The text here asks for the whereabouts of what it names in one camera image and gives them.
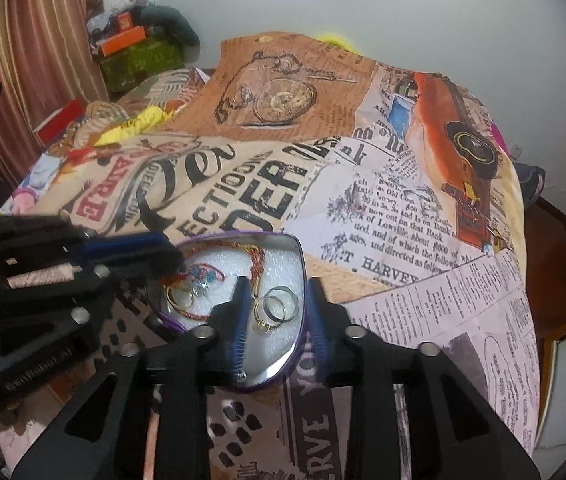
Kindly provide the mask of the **purple heart-shaped jewelry tin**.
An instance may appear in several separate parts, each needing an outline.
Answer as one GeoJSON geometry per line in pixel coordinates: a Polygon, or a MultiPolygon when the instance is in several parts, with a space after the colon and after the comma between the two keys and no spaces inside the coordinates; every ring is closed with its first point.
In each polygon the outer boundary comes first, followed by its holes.
{"type": "Polygon", "coordinates": [[[149,369],[166,390],[253,392],[291,364],[306,325],[306,265],[285,233],[203,236],[152,252],[146,293],[175,340],[149,369]]]}

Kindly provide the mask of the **red flat box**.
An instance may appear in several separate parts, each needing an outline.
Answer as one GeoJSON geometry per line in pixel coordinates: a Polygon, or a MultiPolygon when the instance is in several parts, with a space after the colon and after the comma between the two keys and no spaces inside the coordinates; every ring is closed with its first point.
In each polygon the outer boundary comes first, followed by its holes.
{"type": "Polygon", "coordinates": [[[48,148],[59,139],[66,128],[85,113],[85,103],[74,99],[65,106],[55,110],[50,116],[34,129],[34,135],[42,148],[48,148]]]}

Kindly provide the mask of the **yellow cloth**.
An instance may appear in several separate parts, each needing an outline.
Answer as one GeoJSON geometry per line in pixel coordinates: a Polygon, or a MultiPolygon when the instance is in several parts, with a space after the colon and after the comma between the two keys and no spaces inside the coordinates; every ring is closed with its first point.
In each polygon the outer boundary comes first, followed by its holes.
{"type": "Polygon", "coordinates": [[[101,146],[120,143],[123,140],[138,136],[140,133],[158,126],[167,119],[172,118],[175,112],[167,112],[159,106],[149,106],[142,110],[136,117],[126,120],[122,124],[105,131],[100,138],[93,144],[95,148],[101,146]]]}

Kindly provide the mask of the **newspaper print bed blanket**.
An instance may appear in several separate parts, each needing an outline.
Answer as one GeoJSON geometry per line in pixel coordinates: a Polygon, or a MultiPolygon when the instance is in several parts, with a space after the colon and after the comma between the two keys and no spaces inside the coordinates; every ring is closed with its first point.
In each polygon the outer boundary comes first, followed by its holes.
{"type": "Polygon", "coordinates": [[[441,74],[286,32],[227,40],[158,126],[76,142],[34,206],[106,237],[285,233],[350,318],[353,384],[306,325],[253,392],[166,390],[175,333],[146,282],[118,295],[92,375],[17,479],[534,479],[537,341],[524,204],[496,125],[441,74]]]}

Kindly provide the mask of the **green patterned box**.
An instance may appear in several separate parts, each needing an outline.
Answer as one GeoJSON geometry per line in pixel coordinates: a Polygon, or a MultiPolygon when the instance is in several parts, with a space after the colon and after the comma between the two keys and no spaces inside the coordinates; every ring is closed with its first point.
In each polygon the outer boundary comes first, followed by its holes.
{"type": "Polygon", "coordinates": [[[106,89],[120,93],[166,70],[178,70],[185,64],[179,44],[166,39],[149,38],[99,61],[106,89]]]}

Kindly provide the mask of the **orange box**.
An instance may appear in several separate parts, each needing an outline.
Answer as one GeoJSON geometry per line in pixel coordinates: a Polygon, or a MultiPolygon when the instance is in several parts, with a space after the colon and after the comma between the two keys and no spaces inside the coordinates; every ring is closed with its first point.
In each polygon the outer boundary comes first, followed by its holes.
{"type": "Polygon", "coordinates": [[[143,40],[146,40],[145,28],[143,26],[131,27],[108,39],[100,41],[98,52],[100,55],[110,56],[134,44],[138,44],[143,40]]]}

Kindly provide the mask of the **striped brown curtain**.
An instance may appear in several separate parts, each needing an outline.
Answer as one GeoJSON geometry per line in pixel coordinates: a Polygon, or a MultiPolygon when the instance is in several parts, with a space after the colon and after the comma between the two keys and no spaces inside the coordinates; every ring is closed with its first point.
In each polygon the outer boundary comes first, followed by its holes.
{"type": "Polygon", "coordinates": [[[108,97],[87,21],[102,0],[0,0],[0,179],[17,184],[39,158],[35,129],[74,99],[108,97]]]}

